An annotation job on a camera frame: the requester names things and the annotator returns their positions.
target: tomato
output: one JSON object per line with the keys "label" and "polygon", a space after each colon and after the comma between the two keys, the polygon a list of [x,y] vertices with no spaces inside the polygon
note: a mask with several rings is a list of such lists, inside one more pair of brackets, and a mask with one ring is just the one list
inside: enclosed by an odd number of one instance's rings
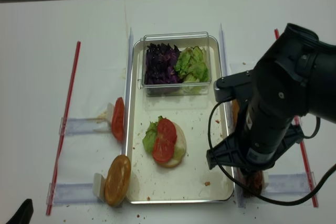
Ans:
{"label": "tomato", "polygon": [[174,154],[177,139],[176,128],[168,119],[161,119],[157,126],[157,137],[152,156],[158,163],[167,163]]}
{"label": "tomato", "polygon": [[124,110],[124,101],[122,100],[122,97],[119,97],[115,102],[111,123],[112,134],[119,142],[122,142],[124,138]]}

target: red stick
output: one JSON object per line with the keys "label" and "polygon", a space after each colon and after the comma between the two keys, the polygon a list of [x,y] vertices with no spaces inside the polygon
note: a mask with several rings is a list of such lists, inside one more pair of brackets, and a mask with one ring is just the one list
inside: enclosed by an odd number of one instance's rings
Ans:
{"label": "red stick", "polygon": [[[73,63],[73,66],[72,66],[72,73],[71,73],[71,78],[70,78],[67,102],[66,102],[66,105],[65,105],[64,116],[63,116],[63,124],[64,125],[67,124],[68,113],[69,113],[69,108],[70,108],[70,100],[71,100],[71,94],[72,94],[72,88],[74,87],[73,83],[75,81],[75,74],[76,74],[77,63],[78,63],[78,58],[79,58],[79,50],[80,50],[80,41],[77,42],[75,58],[74,58],[74,61],[73,61],[74,63]],[[63,145],[63,140],[64,140],[64,130],[65,130],[65,127],[62,127],[61,134],[59,136],[58,149],[57,149],[55,166],[54,166],[53,180],[51,182],[51,195],[50,195],[50,198],[49,198],[49,201],[48,201],[48,207],[47,207],[47,212],[46,212],[47,216],[50,216],[50,214],[51,214],[51,208],[52,208],[52,203],[53,203],[53,199],[54,199],[54,190],[55,190],[55,185],[56,185],[56,181],[57,181],[57,164],[58,164],[59,155],[60,155],[61,150],[62,150],[62,145]]]}
{"label": "red stick", "polygon": [[[278,29],[274,30],[274,34],[275,34],[275,38],[278,39],[279,38]],[[299,119],[295,116],[294,120],[295,120],[295,125],[298,125],[299,124]],[[309,188],[312,191],[314,189],[314,183],[313,183],[313,178],[311,176],[311,170],[310,170],[310,165],[309,165],[309,162],[308,162],[308,155],[307,155],[307,151],[306,151],[306,146],[304,145],[303,140],[300,143],[300,148],[301,148],[301,153],[302,153],[302,157],[303,157],[304,168],[306,170],[306,174],[307,174],[307,178],[308,178]],[[313,206],[314,207],[319,207],[319,203],[317,201],[317,196],[314,195],[311,199],[313,201]]]}

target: purple cabbage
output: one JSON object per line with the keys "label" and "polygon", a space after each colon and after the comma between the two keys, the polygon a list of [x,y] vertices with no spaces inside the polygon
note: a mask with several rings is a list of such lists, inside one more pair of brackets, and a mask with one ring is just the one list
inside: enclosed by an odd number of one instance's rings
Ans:
{"label": "purple cabbage", "polygon": [[180,55],[177,46],[151,43],[146,51],[145,84],[180,83],[174,67]]}

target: black cable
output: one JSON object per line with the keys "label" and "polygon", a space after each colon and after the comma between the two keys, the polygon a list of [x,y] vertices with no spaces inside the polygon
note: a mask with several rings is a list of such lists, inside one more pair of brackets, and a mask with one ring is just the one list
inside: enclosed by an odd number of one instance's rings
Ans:
{"label": "black cable", "polygon": [[315,137],[320,130],[320,125],[321,125],[321,119],[318,116],[316,116],[316,126],[315,126],[315,130],[314,130],[313,134],[311,136],[303,135],[303,138],[304,139],[311,139],[311,138]]}
{"label": "black cable", "polygon": [[214,149],[212,147],[212,143],[211,143],[211,119],[212,119],[212,116],[216,110],[216,108],[221,105],[222,103],[224,102],[227,102],[227,101],[223,101],[223,102],[219,102],[217,103],[214,108],[212,109],[212,112],[210,114],[210,117],[209,117],[209,124],[208,124],[208,141],[209,141],[209,147],[210,147],[210,150],[211,152],[213,153],[214,155],[214,158],[215,158],[215,161],[218,165],[218,167],[222,170],[222,172],[234,183],[236,183],[238,186],[240,186],[241,188],[243,188],[244,190],[247,190],[249,193],[251,193],[252,195],[254,195],[255,197],[265,201],[265,202],[268,202],[268,203],[271,203],[271,204],[275,204],[275,205],[281,205],[281,206],[296,206],[296,205],[299,205],[299,204],[302,204],[304,202],[306,202],[307,200],[309,200],[311,197],[313,197],[320,189],[321,187],[323,186],[323,184],[327,181],[327,179],[330,177],[331,174],[333,174],[336,170],[336,164],[334,164],[325,174],[324,176],[321,178],[320,182],[316,185],[316,187],[310,192],[308,193],[306,196],[304,196],[303,198],[301,199],[298,199],[298,200],[294,200],[294,201],[280,201],[280,200],[274,200],[274,199],[270,199],[270,198],[266,198],[264,196],[261,196],[260,194],[252,191],[251,189],[249,189],[247,186],[245,186],[244,184],[242,184],[241,182],[239,182],[238,180],[234,179],[233,177],[231,177],[231,175],[224,169],[224,167],[219,163],[218,159],[217,159],[217,156],[214,152]]}

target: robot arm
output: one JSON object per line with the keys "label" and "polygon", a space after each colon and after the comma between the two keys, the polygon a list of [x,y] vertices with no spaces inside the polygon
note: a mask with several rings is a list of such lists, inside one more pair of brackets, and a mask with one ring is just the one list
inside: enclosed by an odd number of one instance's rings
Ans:
{"label": "robot arm", "polygon": [[[314,114],[336,123],[336,46],[302,27],[285,32],[255,68],[218,79],[217,102],[237,99],[235,132],[214,147],[219,163],[248,172],[268,169],[303,139],[295,115]],[[217,163],[207,151],[209,168]]]}

